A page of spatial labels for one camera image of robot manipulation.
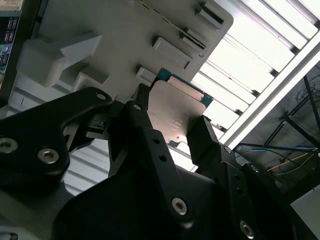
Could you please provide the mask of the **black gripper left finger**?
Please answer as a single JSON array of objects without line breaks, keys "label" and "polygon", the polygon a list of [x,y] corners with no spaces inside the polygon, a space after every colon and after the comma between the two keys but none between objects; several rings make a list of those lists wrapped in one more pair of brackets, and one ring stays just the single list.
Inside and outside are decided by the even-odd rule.
[{"label": "black gripper left finger", "polygon": [[70,165],[70,152],[88,143],[94,119],[102,120],[111,178],[129,170],[151,179],[162,209],[178,228],[193,225],[194,211],[160,131],[147,110],[149,88],[140,84],[126,103],[89,87],[0,122],[0,185],[26,193],[51,191]]}]

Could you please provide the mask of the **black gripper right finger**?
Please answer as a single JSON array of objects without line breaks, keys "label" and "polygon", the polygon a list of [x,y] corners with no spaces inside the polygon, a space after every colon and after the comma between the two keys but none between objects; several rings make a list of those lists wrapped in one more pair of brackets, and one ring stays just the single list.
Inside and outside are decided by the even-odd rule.
[{"label": "black gripper right finger", "polygon": [[251,166],[237,166],[235,154],[220,144],[209,119],[200,116],[187,133],[196,173],[214,181],[213,219],[222,240],[296,240],[298,230],[288,207],[260,181]]}]

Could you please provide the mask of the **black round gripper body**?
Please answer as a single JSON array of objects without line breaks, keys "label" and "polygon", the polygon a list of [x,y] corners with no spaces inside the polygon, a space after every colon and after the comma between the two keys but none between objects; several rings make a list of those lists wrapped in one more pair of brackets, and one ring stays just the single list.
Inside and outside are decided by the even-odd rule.
[{"label": "black round gripper body", "polygon": [[163,210],[150,177],[127,170],[70,200],[54,225],[56,240],[238,240],[227,199],[213,180],[179,169],[193,224],[178,229]]}]

